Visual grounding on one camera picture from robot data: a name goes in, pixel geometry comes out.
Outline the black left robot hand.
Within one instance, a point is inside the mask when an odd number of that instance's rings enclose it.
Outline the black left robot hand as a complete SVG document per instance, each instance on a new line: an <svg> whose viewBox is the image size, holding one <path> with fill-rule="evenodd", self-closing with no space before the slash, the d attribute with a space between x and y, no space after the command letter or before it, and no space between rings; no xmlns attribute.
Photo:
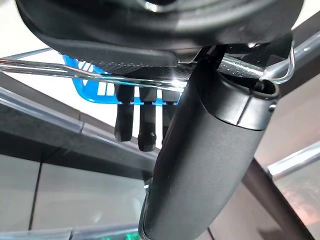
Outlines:
<svg viewBox="0 0 320 240"><path fill-rule="evenodd" d="M177 81L139 221L144 240L194 240L247 171L280 96L275 81L218 67L225 54L264 67L292 58L301 0L18 0L29 30L109 74Z"/></svg>

